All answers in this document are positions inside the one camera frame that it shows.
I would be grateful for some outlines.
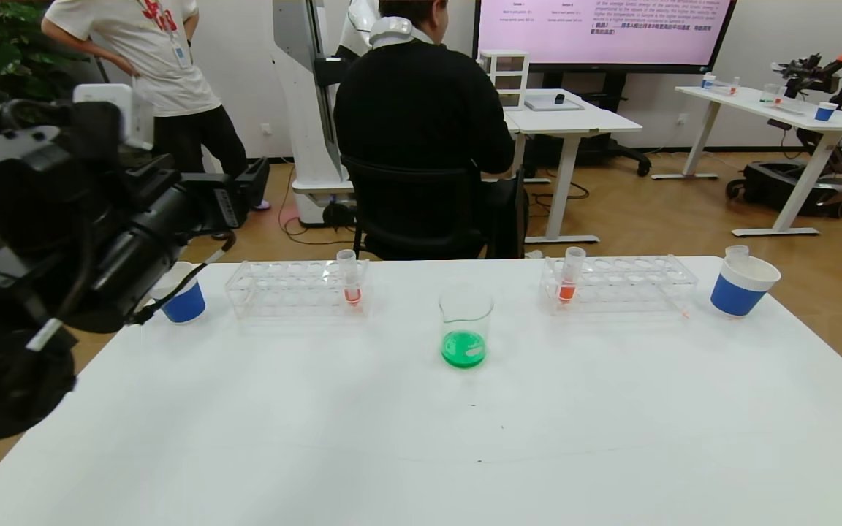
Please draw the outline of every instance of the paper cup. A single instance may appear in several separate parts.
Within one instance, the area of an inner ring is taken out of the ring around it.
[[[194,265],[184,261],[178,261],[171,267],[171,270],[164,274],[158,283],[151,287],[149,293],[155,300],[160,300],[171,293],[178,283],[183,281],[187,274],[194,269]],[[164,315],[172,323],[185,324],[197,319],[207,309],[207,303],[203,299],[203,291],[200,290],[200,283],[197,279],[191,279],[185,284],[177,296],[171,297],[170,302],[161,307]]]
[[[746,316],[781,280],[781,272],[758,257],[743,263],[724,260],[710,302],[730,316]]]
[[[833,113],[838,109],[837,104],[833,104],[832,102],[822,102],[818,106],[818,114],[814,117],[816,120],[827,122],[833,117]]]

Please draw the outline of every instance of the robotic arm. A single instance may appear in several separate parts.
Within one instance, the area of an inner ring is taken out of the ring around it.
[[[0,438],[40,422],[73,389],[76,340],[64,326],[144,323],[165,300],[138,305],[190,239],[228,232],[213,262],[261,199],[264,159],[238,179],[179,173],[168,156],[127,169],[120,144],[151,144],[126,132],[137,104],[120,104],[132,100],[124,94],[4,110],[30,104],[61,126],[0,134]]]
[[[793,99],[804,90],[825,92],[835,94],[831,102],[842,107],[842,86],[838,76],[842,71],[842,56],[827,66],[821,66],[821,59],[819,54],[814,54],[814,56],[794,60],[788,64],[774,64],[774,70],[788,80],[785,96]],[[778,121],[769,123],[780,129],[791,129],[788,124]],[[802,141],[805,149],[813,153],[821,136],[808,130],[798,130],[798,139]],[[842,171],[842,154],[835,152],[835,157],[830,164],[833,171]]]
[[[372,49],[368,38],[378,19],[379,0],[353,0],[346,11],[337,56],[352,62],[368,53]]]

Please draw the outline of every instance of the man in black sweater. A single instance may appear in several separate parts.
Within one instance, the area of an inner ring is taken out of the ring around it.
[[[485,194],[505,190],[500,200],[513,200],[508,188],[478,181],[481,172],[506,177],[515,155],[496,88],[477,62],[441,46],[447,0],[380,0],[379,14],[410,20],[417,31],[395,42],[375,39],[370,53],[350,67],[334,110],[340,150],[391,167],[465,167],[482,186],[471,206],[487,230],[492,217],[481,212]]]

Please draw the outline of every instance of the short dark hair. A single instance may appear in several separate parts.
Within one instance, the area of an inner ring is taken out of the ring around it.
[[[447,6],[447,0],[379,0],[379,16],[402,17],[411,21],[414,27],[431,19],[431,7],[441,2]]]

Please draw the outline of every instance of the display screen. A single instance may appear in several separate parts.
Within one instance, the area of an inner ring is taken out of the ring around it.
[[[481,0],[478,50],[532,64],[712,63],[735,0]]]

